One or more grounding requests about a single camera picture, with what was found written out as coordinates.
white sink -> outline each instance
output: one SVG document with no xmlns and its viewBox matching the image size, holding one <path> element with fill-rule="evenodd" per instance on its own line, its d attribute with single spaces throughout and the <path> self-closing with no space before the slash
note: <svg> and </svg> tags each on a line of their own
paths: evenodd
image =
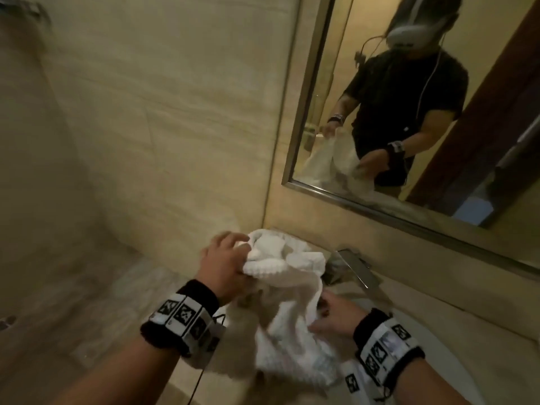
<svg viewBox="0 0 540 405">
<path fill-rule="evenodd" d="M 374 307 L 369 299 L 359 299 L 354 302 L 368 311 Z M 429 365 L 471 404 L 485 405 L 476 383 L 456 356 L 431 331 L 411 316 L 398 309 L 393 309 L 392 312 L 394 317 L 418 340 L 426 353 Z"/>
</svg>

